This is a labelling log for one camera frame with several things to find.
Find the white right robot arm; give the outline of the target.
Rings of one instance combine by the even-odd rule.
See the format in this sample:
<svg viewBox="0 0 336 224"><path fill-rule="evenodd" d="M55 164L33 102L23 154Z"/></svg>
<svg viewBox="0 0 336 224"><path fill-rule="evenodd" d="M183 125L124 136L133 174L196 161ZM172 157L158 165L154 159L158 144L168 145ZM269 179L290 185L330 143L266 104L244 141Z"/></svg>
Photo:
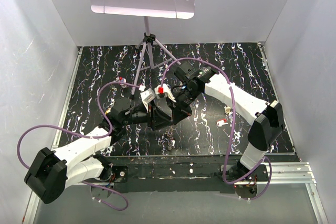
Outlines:
<svg viewBox="0 0 336 224"><path fill-rule="evenodd" d="M251 180L265 159L265 153L285 129L282 105L276 100L268 103L250 95L230 82L222 69L206 61L195 69L188 58L184 58L174 75L185 85L174 97L177 108L189 106L204 93L230 106L234 114L240 114L250 124L248 145L236 167L232 168L232 178Z"/></svg>

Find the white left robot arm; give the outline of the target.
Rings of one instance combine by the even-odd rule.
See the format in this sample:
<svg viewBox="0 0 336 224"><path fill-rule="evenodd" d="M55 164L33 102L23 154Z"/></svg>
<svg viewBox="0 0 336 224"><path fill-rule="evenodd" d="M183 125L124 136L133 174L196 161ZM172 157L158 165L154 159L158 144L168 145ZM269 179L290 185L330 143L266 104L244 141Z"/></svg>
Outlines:
<svg viewBox="0 0 336 224"><path fill-rule="evenodd" d="M146 123L155 131L173 122L154 101L132 107L129 99L118 98L103 121L87 135L54 150L41 149L24 182L45 204L55 201L66 188L87 179L106 182L111 178L112 164L100 152L120 140L127 125Z"/></svg>

